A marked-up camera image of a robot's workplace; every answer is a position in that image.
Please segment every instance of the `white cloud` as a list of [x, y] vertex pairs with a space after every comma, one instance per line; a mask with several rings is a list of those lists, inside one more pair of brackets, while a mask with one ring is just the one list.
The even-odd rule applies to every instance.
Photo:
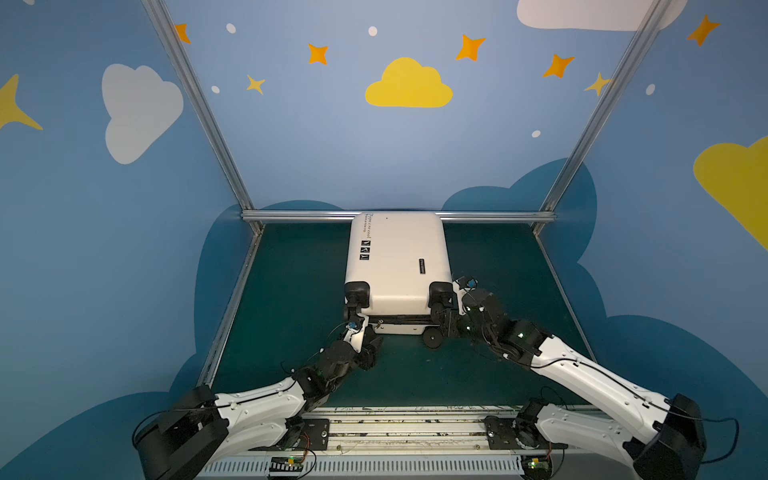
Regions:
[[[654, 0], [520, 0], [518, 18], [533, 28], [635, 31]], [[665, 28], [688, 0], [672, 0], [661, 19]]]
[[184, 97], [154, 70], [114, 64], [104, 70], [101, 94], [112, 120], [107, 149], [120, 164], [136, 161], [179, 118]]

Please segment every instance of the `star decoration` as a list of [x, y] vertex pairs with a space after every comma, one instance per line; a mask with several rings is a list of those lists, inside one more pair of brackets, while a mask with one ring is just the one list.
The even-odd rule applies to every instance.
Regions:
[[462, 46], [462, 50], [456, 56], [456, 60], [461, 60], [462, 58], [471, 58], [472, 60], [477, 61], [478, 48], [480, 48], [480, 45], [482, 45], [482, 42], [484, 42], [485, 39], [478, 38], [477, 40], [472, 40], [466, 35], [463, 35], [463, 37], [464, 45]]
[[311, 43], [308, 45], [310, 46], [310, 52], [312, 52], [312, 54], [310, 55], [310, 63], [315, 63], [316, 61], [319, 61], [323, 65], [328, 65], [326, 63], [326, 50], [328, 50], [328, 47], [316, 47]]
[[557, 75], [560, 78], [563, 78], [563, 74], [565, 73], [565, 67], [568, 66], [569, 63], [574, 59], [575, 57], [570, 58], [560, 58], [557, 55], [555, 55], [552, 58], [552, 66], [547, 70], [542, 77], [548, 77], [549, 75]]
[[709, 35], [710, 32], [719, 26], [719, 23], [710, 22], [709, 15], [705, 15], [704, 20], [702, 20], [701, 24], [699, 25], [699, 28], [694, 30], [694, 33], [690, 34], [688, 40], [695, 40], [699, 46], [701, 46], [704, 43], [704, 40], [707, 39], [707, 35]]
[[182, 23], [179, 25], [174, 25], [176, 27], [176, 33], [179, 34], [179, 40], [183, 41], [184, 43], [192, 43], [190, 41], [190, 38], [187, 37], [187, 24]]
[[590, 85], [589, 87], [586, 87], [584, 89], [584, 91], [594, 90], [598, 94], [598, 97], [599, 97], [600, 94], [603, 92], [603, 87], [605, 85], [607, 85], [610, 81], [611, 81], [610, 78], [603, 79], [602, 73], [598, 72], [598, 79], [595, 80], [592, 85]]
[[16, 104], [16, 89], [18, 88], [18, 75], [11, 77], [8, 82], [0, 88], [0, 128], [12, 121], [28, 125], [32, 128], [42, 130], [43, 127], [38, 122], [32, 120], [29, 115], [24, 113]]
[[264, 92], [261, 91], [261, 84], [264, 83], [264, 80], [255, 81], [250, 75], [248, 75], [248, 80], [250, 80], [250, 85], [246, 90], [258, 90], [260, 94], [264, 95]]

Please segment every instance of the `green mat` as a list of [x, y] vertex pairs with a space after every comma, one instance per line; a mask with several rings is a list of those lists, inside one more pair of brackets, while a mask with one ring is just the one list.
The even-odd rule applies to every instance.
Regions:
[[[449, 223], [445, 238], [455, 277], [474, 276], [511, 318], [533, 320], [586, 354], [530, 227]], [[283, 367], [297, 368], [328, 345], [329, 331], [342, 321], [348, 242], [344, 223], [266, 227], [215, 392], [271, 385], [285, 378]], [[568, 403], [584, 403], [468, 339], [445, 339], [431, 351], [421, 336], [390, 335], [376, 366], [352, 372], [326, 406], [521, 405], [539, 396], [542, 386], [553, 387]], [[557, 400], [552, 392], [545, 395]]]

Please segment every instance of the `robotic arm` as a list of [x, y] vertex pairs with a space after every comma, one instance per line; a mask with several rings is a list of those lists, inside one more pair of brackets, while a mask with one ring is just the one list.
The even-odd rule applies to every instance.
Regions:
[[[431, 328], [484, 342], [494, 354], [560, 383], [611, 417], [532, 399], [509, 427], [518, 445], [506, 448], [567, 444], [631, 465], [643, 480], [696, 477], [707, 446], [693, 400], [670, 400], [622, 379], [535, 324], [509, 319], [493, 293], [475, 286], [462, 278], [453, 295], [435, 296]], [[348, 299], [347, 331], [321, 350], [316, 363], [247, 392], [214, 395], [207, 386], [197, 387], [134, 435], [147, 480], [194, 478], [207, 463], [248, 449], [298, 447], [301, 415], [321, 406], [352, 368], [376, 363], [383, 337], [360, 313], [365, 305], [366, 299]], [[485, 419], [489, 432], [504, 428], [500, 422]]]

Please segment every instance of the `yellow cloud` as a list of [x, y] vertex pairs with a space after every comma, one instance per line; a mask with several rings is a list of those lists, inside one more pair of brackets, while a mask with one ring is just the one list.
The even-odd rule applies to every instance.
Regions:
[[442, 107], [453, 98], [440, 73], [413, 58], [398, 58], [384, 69], [381, 81], [366, 89], [366, 100], [376, 107]]
[[751, 147], [717, 144], [694, 164], [704, 190], [768, 249], [768, 137]]

